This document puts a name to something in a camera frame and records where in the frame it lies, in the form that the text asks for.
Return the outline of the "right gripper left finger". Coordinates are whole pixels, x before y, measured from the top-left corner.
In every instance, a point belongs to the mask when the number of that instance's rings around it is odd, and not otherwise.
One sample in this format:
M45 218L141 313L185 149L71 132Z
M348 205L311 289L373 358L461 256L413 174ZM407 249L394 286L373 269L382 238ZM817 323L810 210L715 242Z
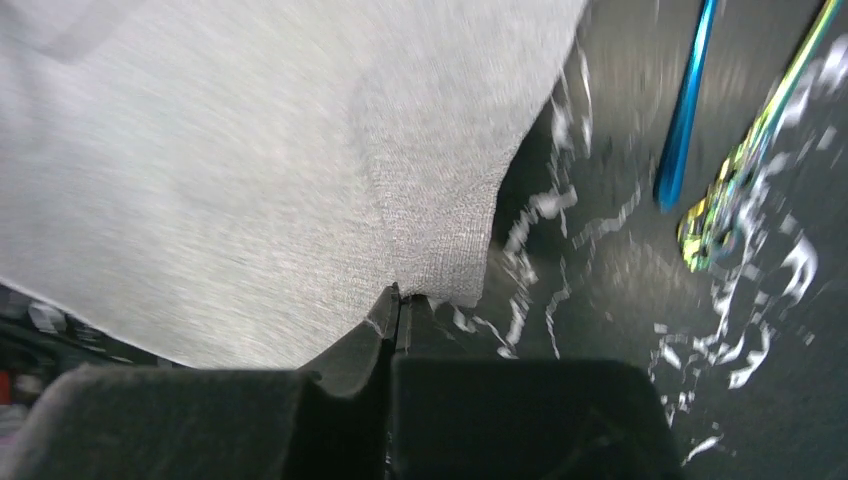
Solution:
M382 479L402 301L385 288L295 370L192 369L77 340L83 325L1 294L5 479Z

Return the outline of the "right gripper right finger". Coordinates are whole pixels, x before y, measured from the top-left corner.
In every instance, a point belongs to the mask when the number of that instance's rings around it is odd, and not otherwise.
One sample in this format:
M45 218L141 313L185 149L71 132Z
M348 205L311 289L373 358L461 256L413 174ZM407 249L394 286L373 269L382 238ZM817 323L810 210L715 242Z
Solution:
M400 308L391 368L395 479L680 479L659 395L603 359L441 353L428 300Z

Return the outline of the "grey cloth napkin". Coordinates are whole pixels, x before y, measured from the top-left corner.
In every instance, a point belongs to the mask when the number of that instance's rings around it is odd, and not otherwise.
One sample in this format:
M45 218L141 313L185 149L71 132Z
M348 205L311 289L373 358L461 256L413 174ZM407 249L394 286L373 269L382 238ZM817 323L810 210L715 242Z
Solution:
M472 306L580 1L5 1L1 280L193 367Z

